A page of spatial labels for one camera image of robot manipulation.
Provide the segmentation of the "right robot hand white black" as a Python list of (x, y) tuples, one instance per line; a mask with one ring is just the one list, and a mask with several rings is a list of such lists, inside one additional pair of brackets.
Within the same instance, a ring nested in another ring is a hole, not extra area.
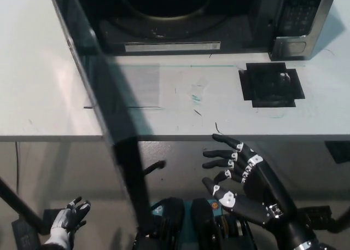
[(214, 133), (212, 138), (230, 149), (203, 152), (203, 156), (211, 159), (203, 168), (223, 170), (213, 179), (203, 178), (202, 182), (224, 210), (264, 228), (296, 218), (294, 201), (261, 155), (229, 136)]

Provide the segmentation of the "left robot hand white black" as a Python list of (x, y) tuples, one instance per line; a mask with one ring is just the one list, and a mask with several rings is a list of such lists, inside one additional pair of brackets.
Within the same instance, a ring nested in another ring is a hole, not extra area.
[(86, 200), (83, 203), (81, 196), (71, 201), (64, 209), (62, 209), (56, 216), (51, 230), (62, 228), (67, 233), (76, 232), (86, 224), (84, 218), (91, 209), (90, 201)]

